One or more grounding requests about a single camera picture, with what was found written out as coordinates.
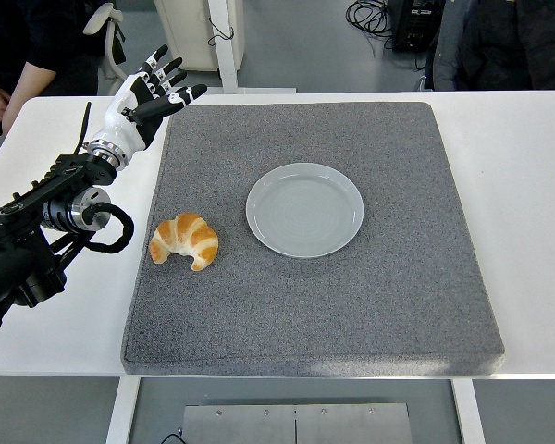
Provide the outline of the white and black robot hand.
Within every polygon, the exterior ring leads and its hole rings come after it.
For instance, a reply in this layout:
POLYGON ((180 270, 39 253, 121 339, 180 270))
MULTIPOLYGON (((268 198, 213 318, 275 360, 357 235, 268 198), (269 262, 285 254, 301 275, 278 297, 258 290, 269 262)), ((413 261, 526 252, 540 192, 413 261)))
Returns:
POLYGON ((102 129, 91 137, 86 150, 127 164, 137 152, 147 149, 165 117, 170 117, 207 92, 207 86, 182 86, 187 73, 179 68, 181 58, 160 63, 168 48, 162 45, 129 75, 105 111, 102 129))

